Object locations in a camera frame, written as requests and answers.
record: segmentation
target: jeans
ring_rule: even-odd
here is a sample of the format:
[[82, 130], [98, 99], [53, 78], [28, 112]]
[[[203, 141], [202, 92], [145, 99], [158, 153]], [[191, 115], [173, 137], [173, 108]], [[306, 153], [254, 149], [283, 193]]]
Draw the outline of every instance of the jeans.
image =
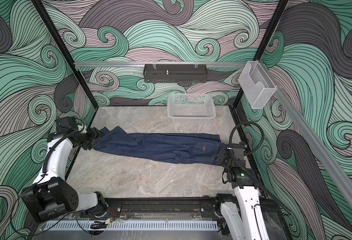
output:
[[219, 135], [205, 133], [129, 133], [121, 127], [101, 130], [94, 150], [170, 163], [218, 165], [216, 156], [227, 145]]

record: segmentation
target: wave pattern wallpaper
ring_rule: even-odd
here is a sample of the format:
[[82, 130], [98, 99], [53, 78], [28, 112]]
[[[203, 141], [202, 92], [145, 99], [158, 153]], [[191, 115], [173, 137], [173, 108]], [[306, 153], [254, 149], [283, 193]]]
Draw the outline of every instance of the wave pattern wallpaper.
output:
[[[289, 6], [263, 55], [278, 86], [352, 181], [352, 0]], [[243, 120], [266, 138], [255, 160], [268, 189], [291, 210], [294, 239], [352, 240], [352, 209], [274, 96], [264, 109], [241, 99]], [[260, 132], [245, 126], [257, 144]]]
[[[303, 3], [295, 0], [291, 5]], [[252, 60], [278, 1], [43, 0], [75, 61]], [[207, 83], [145, 83], [143, 68], [83, 68], [101, 106], [165, 105], [171, 93], [209, 93], [231, 105], [242, 69], [209, 69]]]
[[0, 0], [0, 239], [20, 239], [10, 215], [23, 234], [34, 226], [21, 201], [11, 206], [41, 168], [55, 119], [89, 123], [95, 111], [67, 69], [30, 0]]

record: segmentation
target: wire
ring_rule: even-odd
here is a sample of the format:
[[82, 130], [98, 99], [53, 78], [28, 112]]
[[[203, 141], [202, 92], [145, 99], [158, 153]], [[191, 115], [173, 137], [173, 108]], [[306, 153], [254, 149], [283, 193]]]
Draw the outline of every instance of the wire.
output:
[[105, 222], [102, 222], [102, 221], [95, 221], [92, 223], [91, 225], [91, 229], [104, 229], [108, 226], [108, 224], [105, 224]]
[[116, 219], [116, 217], [117, 217], [117, 214], [116, 214], [115, 210], [113, 210], [113, 209], [108, 209], [108, 210], [112, 210], [115, 213], [115, 217], [113, 218], [113, 221], [114, 221]]
[[62, 138], [60, 138], [52, 147], [49, 148], [49, 151], [48, 153], [46, 154], [45, 156], [45, 159], [44, 159], [44, 164], [43, 164], [43, 173], [45, 174], [47, 172], [47, 167], [48, 167], [48, 161], [49, 161], [49, 158], [50, 156], [52, 155], [54, 149], [62, 142], [64, 141], [65, 139], [67, 139], [68, 137], [70, 137], [71, 135], [75, 134], [76, 132], [82, 132], [85, 128], [85, 124], [84, 122], [80, 119], [80, 118], [76, 118], [78, 120], [81, 121], [82, 123], [82, 129], [79, 131], [79, 130], [73, 130], [72, 132], [68, 133], [67, 135], [64, 135]]
[[266, 194], [268, 194], [273, 200], [275, 200], [275, 202], [277, 204], [279, 204], [282, 208], [284, 208], [289, 214], [291, 213], [291, 211], [289, 210], [289, 208], [282, 202], [280, 201], [280, 199], [278, 199], [277, 197], [275, 197], [275, 195], [273, 195], [257, 178], [256, 176], [251, 173], [250, 171], [248, 171], [245, 167], [242, 167], [239, 162], [237, 161], [236, 157], [235, 157], [235, 153], [233, 152], [233, 148], [232, 148], [232, 137], [233, 137], [233, 134], [235, 133], [236, 129], [239, 128], [241, 125], [244, 125], [244, 124], [253, 124], [255, 125], [259, 130], [260, 130], [260, 133], [261, 133], [261, 139], [260, 139], [260, 142], [259, 144], [250, 152], [244, 154], [244, 156], [247, 156], [247, 155], [250, 155], [251, 153], [254, 153], [262, 144], [263, 140], [264, 140], [264, 131], [263, 129], [260, 127], [259, 124], [257, 124], [256, 122], [241, 122], [239, 124], [237, 124], [231, 131], [231, 134], [229, 135], [229, 143], [228, 143], [228, 146], [230, 148], [230, 152], [231, 152], [231, 157], [232, 159], [235, 161], [235, 163], [238, 165], [238, 167], [241, 168], [241, 170], [243, 170], [250, 178], [252, 178], [252, 180], [255, 181], [255, 183], [258, 185], [258, 187], [260, 187]]
[[13, 213], [13, 210], [15, 209], [15, 205], [16, 205], [16, 203], [19, 201], [19, 199], [21, 198], [21, 196], [24, 195], [27, 191], [29, 191], [29, 190], [31, 190], [32, 188], [34, 188], [37, 184], [39, 184], [39, 183], [41, 182], [41, 180], [44, 179], [44, 176], [46, 176], [46, 174], [43, 174], [43, 175], [42, 175], [42, 178], [41, 178], [37, 183], [32, 184], [32, 186], [31, 186], [30, 188], [26, 189], [23, 193], [21, 193], [21, 194], [19, 195], [19, 197], [15, 200], [15, 203], [14, 203], [13, 206], [12, 206], [12, 209], [11, 209], [11, 212], [10, 212], [10, 216], [9, 216], [10, 226], [13, 228], [13, 230], [14, 230], [16, 233], [18, 233], [19, 235], [21, 235], [21, 236], [23, 236], [23, 237], [27, 237], [27, 235], [24, 235], [24, 234], [20, 233], [19, 231], [17, 231], [17, 230], [15, 229], [15, 226], [13, 225], [13, 222], [12, 222], [12, 213]]
[[[22, 195], [24, 195], [27, 191], [29, 191], [29, 190], [31, 190], [32, 188], [34, 188], [35, 186], [37, 186], [37, 185], [44, 179], [44, 177], [47, 175], [47, 174], [46, 174], [46, 167], [47, 167], [47, 165], [48, 165], [47, 159], [49, 160], [50, 155], [52, 154], [52, 152], [54, 151], [54, 149], [58, 146], [58, 144], [60, 144], [64, 139], [66, 139], [66, 138], [69, 137], [70, 135], [74, 134], [75, 132], [82, 132], [82, 131], [84, 130], [84, 128], [85, 128], [84, 122], [83, 122], [80, 118], [76, 118], [76, 119], [78, 119], [78, 120], [82, 123], [82, 129], [81, 129], [81, 131], [75, 130], [75, 131], [73, 131], [73, 132], [67, 134], [66, 136], [62, 137], [59, 141], [57, 141], [57, 142], [50, 148], [49, 152], [48, 152], [47, 155], [45, 156], [45, 160], [44, 160], [44, 164], [43, 164], [43, 171], [42, 171], [43, 174], [41, 175], [41, 179], [40, 179], [37, 183], [33, 184], [30, 188], [28, 188], [28, 189], [26, 189], [24, 192], [22, 192], [22, 193], [19, 195], [19, 197], [16, 199], [15, 203], [14, 203], [13, 206], [12, 206], [11, 214], [10, 214], [10, 216], [9, 216], [9, 219], [10, 219], [10, 221], [9, 221], [9, 222], [10, 222], [10, 226], [11, 226], [12, 229], [15, 231], [15, 233], [19, 234], [19, 235], [22, 236], [22, 237], [28, 237], [29, 235], [25, 235], [25, 234], [20, 233], [18, 230], [16, 230], [15, 226], [13, 225], [13, 222], [12, 222], [12, 213], [13, 213], [13, 210], [15, 209], [16, 203], [20, 200], [20, 198], [22, 197]], [[44, 230], [44, 231], [42, 231], [42, 232], [40, 232], [40, 233], [34, 234], [34, 235], [32, 235], [31, 237], [40, 235], [40, 234], [42, 234], [42, 233], [48, 231], [49, 229], [53, 228], [56, 224], [58, 224], [63, 218], [61, 218], [60, 220], [58, 220], [58, 222], [55, 223], [55, 224], [53, 224], [53, 226], [51, 226], [50, 228], [48, 228], [48, 229], [46, 229], [46, 230]]]
[[253, 213], [255, 214], [255, 221], [256, 221], [257, 230], [259, 231], [260, 240], [263, 240], [263, 238], [261, 237], [259, 224], [258, 224], [257, 218], [256, 218], [256, 209], [255, 209], [256, 206], [260, 206], [260, 204], [253, 205]]
[[84, 232], [88, 233], [88, 234], [91, 235], [91, 236], [94, 236], [92, 233], [90, 233], [90, 232], [88, 232], [87, 230], [85, 230], [85, 229], [82, 228], [82, 226], [80, 225], [79, 221], [77, 220], [77, 217], [75, 217], [75, 219], [76, 219], [77, 225], [79, 225], [79, 227], [80, 227]]

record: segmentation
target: plastic basket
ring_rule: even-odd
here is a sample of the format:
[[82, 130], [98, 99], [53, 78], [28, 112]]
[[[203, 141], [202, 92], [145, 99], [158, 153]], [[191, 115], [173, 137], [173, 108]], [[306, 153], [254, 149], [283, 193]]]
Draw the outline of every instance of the plastic basket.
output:
[[209, 94], [170, 94], [167, 105], [168, 117], [174, 122], [208, 122], [216, 117]]

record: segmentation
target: floor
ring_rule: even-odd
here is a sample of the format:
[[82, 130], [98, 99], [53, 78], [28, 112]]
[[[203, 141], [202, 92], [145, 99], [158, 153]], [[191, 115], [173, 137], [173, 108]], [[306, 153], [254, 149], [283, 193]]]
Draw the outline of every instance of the floor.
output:
[[[208, 123], [173, 123], [164, 106], [101, 107], [92, 127], [127, 133], [209, 133], [228, 143], [235, 126], [228, 106], [216, 106]], [[236, 132], [233, 142], [239, 142]], [[233, 193], [221, 180], [223, 167], [205, 164], [170, 164], [95, 150], [80, 150], [67, 182], [78, 193], [100, 191], [104, 197], [198, 197]]]

